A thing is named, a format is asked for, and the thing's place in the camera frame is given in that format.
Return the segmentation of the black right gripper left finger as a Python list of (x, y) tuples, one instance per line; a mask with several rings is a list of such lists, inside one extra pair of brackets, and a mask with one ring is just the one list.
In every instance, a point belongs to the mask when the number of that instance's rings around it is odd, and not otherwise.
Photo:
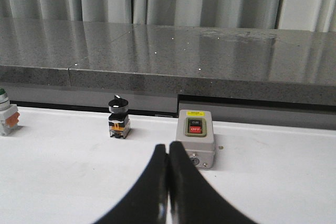
[(167, 168), (165, 145), (158, 144), (133, 187), (96, 223), (166, 223)]

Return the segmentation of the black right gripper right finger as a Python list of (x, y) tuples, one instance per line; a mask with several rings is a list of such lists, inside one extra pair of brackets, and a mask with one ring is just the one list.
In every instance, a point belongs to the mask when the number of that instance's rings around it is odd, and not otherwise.
[(181, 142), (170, 144), (169, 157), (173, 223), (254, 223), (207, 182)]

